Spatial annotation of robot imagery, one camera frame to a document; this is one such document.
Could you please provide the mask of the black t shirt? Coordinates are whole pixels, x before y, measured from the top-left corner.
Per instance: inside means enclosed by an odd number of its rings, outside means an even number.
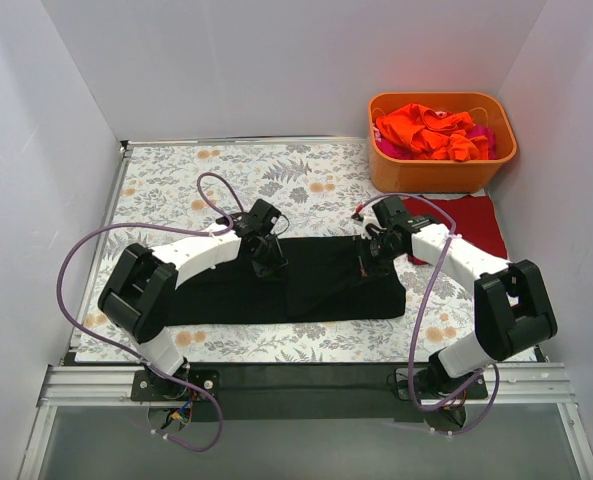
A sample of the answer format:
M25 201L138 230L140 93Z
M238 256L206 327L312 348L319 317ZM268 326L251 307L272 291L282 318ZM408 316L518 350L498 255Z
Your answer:
M287 238L280 246L288 264L271 277L258 277L252 261L239 257L184 282L167 324L388 320L405 313L406 289L393 264L364 277L351 237Z

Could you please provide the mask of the orange t shirt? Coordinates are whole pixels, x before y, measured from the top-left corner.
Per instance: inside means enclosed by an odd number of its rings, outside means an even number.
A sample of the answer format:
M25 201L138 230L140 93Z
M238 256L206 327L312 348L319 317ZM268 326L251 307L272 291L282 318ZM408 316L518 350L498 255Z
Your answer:
M374 120L381 135L392 144L414 153L430 154L456 143L456 135L465 136L475 125L467 111L437 111L418 103L409 103Z

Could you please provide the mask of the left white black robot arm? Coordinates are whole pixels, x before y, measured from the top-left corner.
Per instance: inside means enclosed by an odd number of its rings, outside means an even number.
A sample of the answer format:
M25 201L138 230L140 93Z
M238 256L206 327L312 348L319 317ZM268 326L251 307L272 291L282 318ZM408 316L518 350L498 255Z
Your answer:
M191 373L170 327L286 320L288 261L275 231L281 216L259 199L197 235L153 248L134 243L122 252L98 307L145 362L133 399L185 400L195 393L189 383L204 394L217 385L215 373Z

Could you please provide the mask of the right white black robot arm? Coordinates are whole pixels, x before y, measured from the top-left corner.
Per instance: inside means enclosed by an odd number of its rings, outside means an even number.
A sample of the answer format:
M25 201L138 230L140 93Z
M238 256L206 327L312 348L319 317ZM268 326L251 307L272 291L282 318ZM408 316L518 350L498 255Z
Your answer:
M463 239L444 210L414 215L401 196L383 194L360 204L352 218L362 227L359 265L372 274L401 257L433 266L473 298L474 327L454 344L433 353L427 366L407 364L407 396L437 399L440 406L460 396L482 371L551 339L555 314L538 266L492 255Z

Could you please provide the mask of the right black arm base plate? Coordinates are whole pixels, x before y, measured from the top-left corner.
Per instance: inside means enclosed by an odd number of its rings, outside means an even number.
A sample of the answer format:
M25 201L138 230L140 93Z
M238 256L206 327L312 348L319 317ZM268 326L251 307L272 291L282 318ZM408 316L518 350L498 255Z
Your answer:
M430 373L428 368L420 368L414 372L413 376L416 397L418 400L447 398L472 376L473 374L469 373L456 379L447 378L445 382L441 382ZM386 378L386 385L400 400L411 399L409 370L406 367L397 368L393 373L390 373ZM489 393L485 380L478 378L458 396L458 399L483 400L488 397Z

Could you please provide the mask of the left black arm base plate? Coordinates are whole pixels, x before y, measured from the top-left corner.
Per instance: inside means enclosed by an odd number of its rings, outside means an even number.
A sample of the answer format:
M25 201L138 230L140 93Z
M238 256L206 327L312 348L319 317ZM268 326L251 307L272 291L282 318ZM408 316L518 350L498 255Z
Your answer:
M218 396L220 374L216 370L182 370L177 377L205 390L214 398ZM150 370L141 370L134 374L130 399L135 402L206 400L204 394L159 377Z

